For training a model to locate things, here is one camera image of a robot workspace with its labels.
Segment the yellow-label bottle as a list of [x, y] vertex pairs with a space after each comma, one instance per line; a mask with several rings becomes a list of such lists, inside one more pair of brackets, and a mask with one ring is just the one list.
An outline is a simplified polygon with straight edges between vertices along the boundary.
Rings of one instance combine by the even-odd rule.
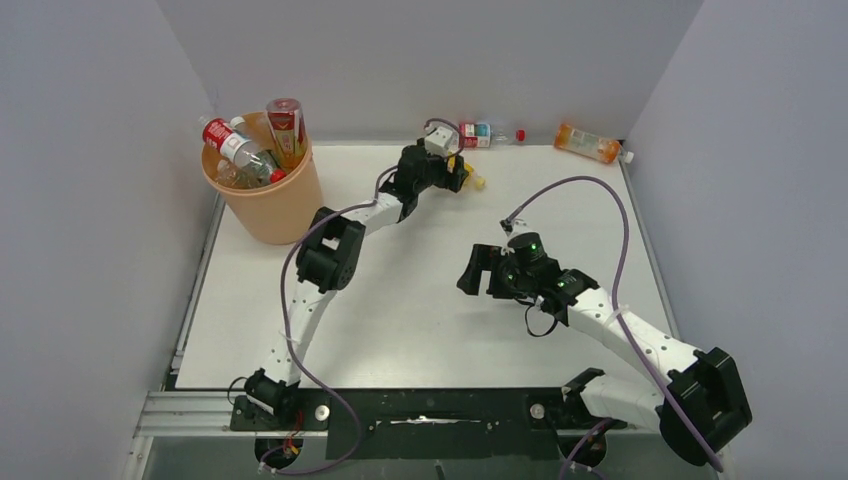
[[486, 187], [486, 179], [482, 177], [471, 164], [465, 163], [463, 165], [463, 169], [467, 173], [462, 184], [463, 190], [473, 189], [480, 191]]

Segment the red-blue label bottle red cap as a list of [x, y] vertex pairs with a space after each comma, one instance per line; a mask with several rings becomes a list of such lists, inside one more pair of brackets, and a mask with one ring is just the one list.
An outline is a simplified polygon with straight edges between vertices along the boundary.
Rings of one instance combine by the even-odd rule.
[[466, 150], [519, 145], [526, 139], [524, 129], [506, 123], [460, 122], [458, 127]]

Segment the red-yellow label bottle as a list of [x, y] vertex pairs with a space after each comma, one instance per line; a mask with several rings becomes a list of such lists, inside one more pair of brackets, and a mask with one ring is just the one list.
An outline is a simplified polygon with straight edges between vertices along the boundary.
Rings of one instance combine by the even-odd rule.
[[301, 102], [294, 98], [273, 99], [266, 105], [266, 116], [282, 168], [294, 170], [308, 146]]

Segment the orange drink bottle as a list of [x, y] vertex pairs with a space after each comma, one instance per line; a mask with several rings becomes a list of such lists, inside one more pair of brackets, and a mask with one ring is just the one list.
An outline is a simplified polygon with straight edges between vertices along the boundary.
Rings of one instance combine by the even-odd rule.
[[604, 164], [629, 164], [634, 154], [618, 140], [588, 133], [563, 123], [559, 126], [553, 146]]

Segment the green-label upright-lying bottle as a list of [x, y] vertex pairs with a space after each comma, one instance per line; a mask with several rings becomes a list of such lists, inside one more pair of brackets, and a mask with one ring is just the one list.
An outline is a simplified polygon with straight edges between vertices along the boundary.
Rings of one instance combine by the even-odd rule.
[[285, 173], [279, 168], [274, 152], [248, 132], [245, 119], [241, 116], [234, 117], [231, 124], [246, 139], [236, 152], [234, 164], [254, 178], [258, 187], [281, 180]]

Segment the red-label bottle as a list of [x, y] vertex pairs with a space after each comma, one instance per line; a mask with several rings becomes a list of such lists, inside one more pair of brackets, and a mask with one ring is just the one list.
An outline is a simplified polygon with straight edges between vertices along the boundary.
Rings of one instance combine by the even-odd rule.
[[230, 188], [259, 188], [281, 181], [286, 173], [274, 152], [220, 117], [198, 120], [203, 142], [228, 163], [219, 165], [216, 180]]

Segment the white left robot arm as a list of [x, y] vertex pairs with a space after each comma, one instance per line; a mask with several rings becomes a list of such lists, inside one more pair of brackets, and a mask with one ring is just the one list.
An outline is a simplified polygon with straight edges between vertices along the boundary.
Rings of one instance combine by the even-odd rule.
[[460, 192], [468, 176], [460, 153], [439, 153], [420, 138], [378, 176], [370, 199], [316, 212], [284, 260], [283, 267], [294, 267], [296, 277], [292, 291], [280, 291], [280, 338], [244, 385], [254, 408], [280, 420], [293, 417], [295, 392], [307, 373], [302, 359], [329, 302], [353, 279], [366, 236], [405, 220], [431, 187]]

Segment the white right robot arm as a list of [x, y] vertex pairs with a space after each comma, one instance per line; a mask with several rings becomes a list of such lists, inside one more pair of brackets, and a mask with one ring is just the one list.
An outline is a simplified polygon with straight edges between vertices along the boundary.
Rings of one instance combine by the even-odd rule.
[[475, 244], [457, 281], [467, 295], [534, 300], [541, 310], [614, 353], [646, 378], [635, 383], [588, 368], [561, 388], [562, 411], [572, 425], [611, 419], [661, 435], [682, 460], [719, 463], [718, 454], [752, 421], [734, 359], [715, 347], [705, 352], [657, 329], [617, 303], [584, 272], [547, 255], [535, 231], [512, 233], [504, 246]]

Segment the orange plastic bin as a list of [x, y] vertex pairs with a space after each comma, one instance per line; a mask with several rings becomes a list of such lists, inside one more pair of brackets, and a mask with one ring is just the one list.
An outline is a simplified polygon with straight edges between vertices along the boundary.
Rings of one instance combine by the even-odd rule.
[[[274, 152], [282, 168], [271, 130], [266, 123], [260, 122], [265, 118], [262, 112], [244, 117], [248, 132]], [[237, 190], [215, 182], [216, 166], [226, 159], [204, 143], [202, 164], [208, 183], [222, 195], [248, 233], [263, 243], [282, 245], [298, 240], [323, 205], [309, 139], [307, 144], [307, 152], [297, 168], [291, 171], [282, 168], [286, 176], [281, 181], [265, 187]]]

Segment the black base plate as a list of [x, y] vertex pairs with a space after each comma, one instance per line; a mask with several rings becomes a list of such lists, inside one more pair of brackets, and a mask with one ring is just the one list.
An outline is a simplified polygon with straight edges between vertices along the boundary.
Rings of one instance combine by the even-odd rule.
[[324, 439], [327, 460], [556, 460], [599, 423], [553, 388], [298, 390], [282, 418], [236, 397], [230, 429]]

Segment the aluminium frame rail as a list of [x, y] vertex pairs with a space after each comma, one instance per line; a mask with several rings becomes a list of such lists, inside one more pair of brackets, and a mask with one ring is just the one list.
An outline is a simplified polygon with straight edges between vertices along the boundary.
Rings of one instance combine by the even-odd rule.
[[230, 428], [233, 406], [222, 391], [150, 392], [135, 428], [123, 479], [269, 479], [254, 442], [287, 431]]

